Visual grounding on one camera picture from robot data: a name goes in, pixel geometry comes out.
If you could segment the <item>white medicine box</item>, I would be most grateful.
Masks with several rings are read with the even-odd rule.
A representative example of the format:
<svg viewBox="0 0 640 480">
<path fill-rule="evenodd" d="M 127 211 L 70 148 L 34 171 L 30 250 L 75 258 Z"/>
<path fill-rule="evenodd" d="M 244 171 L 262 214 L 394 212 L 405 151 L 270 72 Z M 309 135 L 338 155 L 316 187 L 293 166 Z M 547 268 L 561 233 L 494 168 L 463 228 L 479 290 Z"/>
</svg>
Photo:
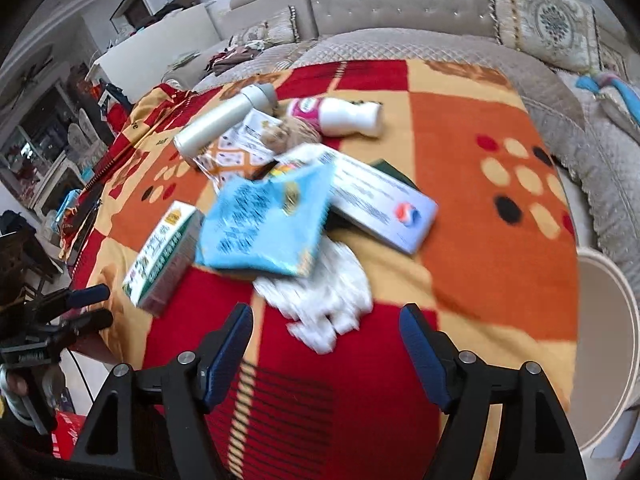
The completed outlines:
<svg viewBox="0 0 640 480">
<path fill-rule="evenodd" d="M 300 144 L 278 157 L 270 174 L 332 165 L 332 210 L 377 240 L 406 255 L 421 247 L 438 206 L 408 184 L 323 144 Z"/>
</svg>

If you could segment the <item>grey tufted sofa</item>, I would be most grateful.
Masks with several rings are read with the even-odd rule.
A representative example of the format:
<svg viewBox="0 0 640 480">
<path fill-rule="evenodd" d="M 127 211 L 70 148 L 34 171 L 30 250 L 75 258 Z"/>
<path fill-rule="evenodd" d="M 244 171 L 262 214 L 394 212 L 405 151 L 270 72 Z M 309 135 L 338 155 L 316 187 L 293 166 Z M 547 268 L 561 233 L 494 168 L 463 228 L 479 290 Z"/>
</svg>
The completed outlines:
<svg viewBox="0 0 640 480">
<path fill-rule="evenodd" d="M 420 58 L 500 70 L 514 84 L 552 154 L 580 185 L 576 214 L 588 214 L 582 244 L 596 245 L 639 283 L 639 133 L 620 128 L 582 74 L 561 70 L 497 40 L 489 0 L 231 0 L 220 36 L 295 6 L 300 36 L 228 72 L 205 73 L 205 56 L 166 74 L 180 88 L 205 91 L 249 76 L 330 61 Z"/>
</svg>

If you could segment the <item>small patterned cushion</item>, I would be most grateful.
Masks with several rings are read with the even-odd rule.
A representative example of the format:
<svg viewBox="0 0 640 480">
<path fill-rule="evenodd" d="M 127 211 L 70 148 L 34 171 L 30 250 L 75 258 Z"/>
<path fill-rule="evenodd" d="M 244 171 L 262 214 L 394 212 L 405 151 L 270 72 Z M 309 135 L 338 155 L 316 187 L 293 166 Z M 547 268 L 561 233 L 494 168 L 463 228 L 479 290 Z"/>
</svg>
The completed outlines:
<svg viewBox="0 0 640 480">
<path fill-rule="evenodd" d="M 235 32 L 228 40 L 229 47 L 249 46 L 259 42 L 263 49 L 280 44 L 297 44 L 300 40 L 295 6 L 286 6 L 256 24 Z"/>
</svg>

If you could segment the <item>small white pink-label bottle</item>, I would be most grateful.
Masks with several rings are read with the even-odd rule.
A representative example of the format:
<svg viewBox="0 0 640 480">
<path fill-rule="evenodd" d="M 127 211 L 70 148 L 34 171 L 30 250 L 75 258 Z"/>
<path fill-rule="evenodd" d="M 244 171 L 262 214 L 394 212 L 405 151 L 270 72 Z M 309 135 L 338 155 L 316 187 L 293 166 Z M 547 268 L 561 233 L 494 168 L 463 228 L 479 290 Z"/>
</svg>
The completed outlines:
<svg viewBox="0 0 640 480">
<path fill-rule="evenodd" d="M 383 107 L 377 102 L 355 103 L 328 96 L 294 99 L 288 103 L 286 114 L 311 125 L 322 136 L 358 133 L 378 138 L 384 129 Z"/>
</svg>

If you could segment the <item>white thermos bottle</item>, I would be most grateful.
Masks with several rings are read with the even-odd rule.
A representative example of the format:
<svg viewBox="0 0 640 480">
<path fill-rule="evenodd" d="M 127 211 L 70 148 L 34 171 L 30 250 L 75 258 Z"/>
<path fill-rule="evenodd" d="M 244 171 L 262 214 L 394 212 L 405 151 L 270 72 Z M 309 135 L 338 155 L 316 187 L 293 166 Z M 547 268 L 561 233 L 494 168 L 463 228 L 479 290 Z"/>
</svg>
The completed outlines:
<svg viewBox="0 0 640 480">
<path fill-rule="evenodd" d="M 192 159 L 230 128 L 244 120 L 252 110 L 271 114 L 278 107 L 273 84 L 249 84 L 235 96 L 189 122 L 175 135 L 174 144 L 184 159 Z"/>
</svg>

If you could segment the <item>colorful striped blanket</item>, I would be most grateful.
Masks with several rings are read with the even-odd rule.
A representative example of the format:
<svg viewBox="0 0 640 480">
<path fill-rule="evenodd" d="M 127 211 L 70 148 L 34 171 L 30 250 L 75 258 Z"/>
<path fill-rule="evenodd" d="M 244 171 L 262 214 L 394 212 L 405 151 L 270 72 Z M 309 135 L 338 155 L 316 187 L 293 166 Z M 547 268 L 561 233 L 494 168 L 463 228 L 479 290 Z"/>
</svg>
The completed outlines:
<svg viewBox="0 0 640 480">
<path fill-rule="evenodd" d="M 639 91 L 612 72 L 599 72 L 577 78 L 575 87 L 590 91 L 605 114 L 622 129 L 639 132 Z"/>
</svg>

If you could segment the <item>dark green paper piece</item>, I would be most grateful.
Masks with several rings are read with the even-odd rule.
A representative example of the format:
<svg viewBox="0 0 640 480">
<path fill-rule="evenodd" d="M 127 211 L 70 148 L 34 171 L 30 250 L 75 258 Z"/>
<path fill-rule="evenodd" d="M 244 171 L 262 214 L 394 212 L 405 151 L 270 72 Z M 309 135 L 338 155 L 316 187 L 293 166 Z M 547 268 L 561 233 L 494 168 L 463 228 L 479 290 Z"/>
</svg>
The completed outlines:
<svg viewBox="0 0 640 480">
<path fill-rule="evenodd" d="M 415 190 L 418 188 L 414 184 L 413 180 L 409 179 L 405 174 L 403 174 L 401 171 L 399 171 L 397 168 L 395 168 L 385 159 L 375 160 L 374 162 L 370 163 L 370 166 L 378 171 L 381 171 L 382 174 L 387 174 L 388 176 L 393 177 L 397 181 L 410 186 L 410 188 L 414 188 Z"/>
</svg>

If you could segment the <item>pile of clothes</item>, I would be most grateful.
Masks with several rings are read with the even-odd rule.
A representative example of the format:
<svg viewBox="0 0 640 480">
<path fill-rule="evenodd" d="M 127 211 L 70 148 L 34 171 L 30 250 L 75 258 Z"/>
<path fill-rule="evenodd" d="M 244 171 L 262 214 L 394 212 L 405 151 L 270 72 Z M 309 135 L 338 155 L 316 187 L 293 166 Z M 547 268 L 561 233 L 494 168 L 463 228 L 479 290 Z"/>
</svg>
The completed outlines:
<svg viewBox="0 0 640 480">
<path fill-rule="evenodd" d="M 264 50 L 249 46 L 236 46 L 224 49 L 214 54 L 208 60 L 205 65 L 205 73 L 207 75 L 214 74 L 215 76 L 220 76 L 235 66 L 254 60 L 254 58 L 257 58 L 262 52 L 264 52 Z"/>
</svg>

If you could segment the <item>orange white snack wrapper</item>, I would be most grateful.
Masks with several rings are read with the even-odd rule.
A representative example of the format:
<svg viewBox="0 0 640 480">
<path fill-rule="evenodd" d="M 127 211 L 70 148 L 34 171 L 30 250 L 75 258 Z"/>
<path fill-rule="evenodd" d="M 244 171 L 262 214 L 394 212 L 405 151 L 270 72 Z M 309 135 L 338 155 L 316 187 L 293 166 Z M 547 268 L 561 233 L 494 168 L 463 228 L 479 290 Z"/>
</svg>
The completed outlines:
<svg viewBox="0 0 640 480">
<path fill-rule="evenodd" d="M 193 161 L 212 182 L 215 193 L 235 177 L 248 179 L 276 157 L 262 143 L 268 126 L 280 126 L 282 120 L 260 110 L 251 110 L 239 124 L 231 127 L 201 150 Z"/>
</svg>

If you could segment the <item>white cabinet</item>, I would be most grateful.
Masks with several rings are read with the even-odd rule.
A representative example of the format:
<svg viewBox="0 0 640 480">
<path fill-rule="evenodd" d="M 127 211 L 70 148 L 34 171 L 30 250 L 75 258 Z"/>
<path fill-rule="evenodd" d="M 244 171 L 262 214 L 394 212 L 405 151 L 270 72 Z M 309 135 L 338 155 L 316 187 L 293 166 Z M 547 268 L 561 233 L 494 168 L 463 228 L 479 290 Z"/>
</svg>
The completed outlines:
<svg viewBox="0 0 640 480">
<path fill-rule="evenodd" d="M 204 4 L 191 6 L 111 47 L 92 63 L 85 80 L 110 82 L 134 103 L 160 83 L 181 55 L 204 51 L 218 41 Z"/>
</svg>

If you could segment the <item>orange red patterned blanket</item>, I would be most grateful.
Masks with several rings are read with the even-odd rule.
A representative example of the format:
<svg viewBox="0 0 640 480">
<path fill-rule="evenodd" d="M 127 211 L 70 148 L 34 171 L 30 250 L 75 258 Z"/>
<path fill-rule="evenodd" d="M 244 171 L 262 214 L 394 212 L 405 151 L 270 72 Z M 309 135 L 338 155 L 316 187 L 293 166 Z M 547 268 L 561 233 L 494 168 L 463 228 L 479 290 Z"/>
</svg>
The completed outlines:
<svg viewBox="0 0 640 480">
<path fill-rule="evenodd" d="M 419 479 L 440 433 L 402 344 L 404 304 L 487 363 L 540 363 L 562 403 L 573 389 L 577 257 L 566 198 L 515 78 L 480 64 L 352 61 L 291 68 L 270 77 L 280 100 L 334 96 L 383 107 L 378 140 L 334 148 L 386 160 L 437 204 L 417 254 L 406 256 L 351 226 L 346 244 L 370 282 L 373 309 L 325 356 L 288 333 L 285 319 L 246 278 L 194 266 L 159 318 L 135 308 L 122 278 L 175 202 L 207 210 L 204 174 L 172 140 L 191 120 L 239 92 L 202 94 L 166 84 L 142 98 L 101 176 L 96 224 L 73 272 L 78 287 L 111 287 L 116 359 L 154 367 L 195 347 L 239 302 L 254 333 L 227 399 L 208 416 L 224 466 L 243 479 Z"/>
</svg>

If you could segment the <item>embroidered cream cushion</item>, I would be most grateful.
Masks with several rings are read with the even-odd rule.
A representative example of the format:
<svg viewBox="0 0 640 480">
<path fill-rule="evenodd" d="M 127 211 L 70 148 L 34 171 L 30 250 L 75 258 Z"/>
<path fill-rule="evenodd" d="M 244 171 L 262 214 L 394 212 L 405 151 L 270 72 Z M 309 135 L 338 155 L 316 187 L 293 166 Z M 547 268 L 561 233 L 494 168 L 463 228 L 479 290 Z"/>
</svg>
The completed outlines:
<svg viewBox="0 0 640 480">
<path fill-rule="evenodd" d="M 497 40 L 551 66 L 583 74 L 600 70 L 593 8 L 579 0 L 489 0 Z"/>
</svg>

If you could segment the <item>white milk carton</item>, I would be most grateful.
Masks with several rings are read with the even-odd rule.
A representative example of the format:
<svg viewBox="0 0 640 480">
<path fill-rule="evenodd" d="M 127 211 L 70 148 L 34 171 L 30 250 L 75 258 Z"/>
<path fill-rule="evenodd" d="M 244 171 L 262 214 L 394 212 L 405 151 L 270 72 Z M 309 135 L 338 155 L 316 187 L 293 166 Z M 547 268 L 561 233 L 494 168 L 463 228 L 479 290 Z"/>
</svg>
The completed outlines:
<svg viewBox="0 0 640 480">
<path fill-rule="evenodd" d="M 144 243 L 122 281 L 132 305 L 160 316 L 193 263 L 204 214 L 175 200 Z"/>
</svg>

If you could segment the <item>crumpled white tissue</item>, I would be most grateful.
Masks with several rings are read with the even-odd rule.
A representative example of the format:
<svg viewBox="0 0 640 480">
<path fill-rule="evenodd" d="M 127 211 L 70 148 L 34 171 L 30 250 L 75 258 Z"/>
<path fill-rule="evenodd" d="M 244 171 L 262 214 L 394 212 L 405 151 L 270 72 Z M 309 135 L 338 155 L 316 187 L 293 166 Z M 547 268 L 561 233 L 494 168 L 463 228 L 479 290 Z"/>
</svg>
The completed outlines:
<svg viewBox="0 0 640 480">
<path fill-rule="evenodd" d="M 324 236 L 306 278 L 254 281 L 255 292 L 288 320 L 288 332 L 318 354 L 334 350 L 338 336 L 358 330 L 373 310 L 366 272 L 352 250 Z"/>
</svg>

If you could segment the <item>blue snack bag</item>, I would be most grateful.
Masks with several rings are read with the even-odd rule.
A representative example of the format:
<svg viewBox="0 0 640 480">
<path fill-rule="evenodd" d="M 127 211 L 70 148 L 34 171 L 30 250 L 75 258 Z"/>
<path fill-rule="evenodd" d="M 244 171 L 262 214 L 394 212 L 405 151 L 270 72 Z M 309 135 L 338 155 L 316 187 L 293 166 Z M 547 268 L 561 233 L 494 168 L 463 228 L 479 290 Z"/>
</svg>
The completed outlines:
<svg viewBox="0 0 640 480">
<path fill-rule="evenodd" d="M 206 214 L 196 263 L 217 271 L 306 278 L 317 257 L 334 176 L 330 162 L 260 181 L 232 179 Z"/>
</svg>

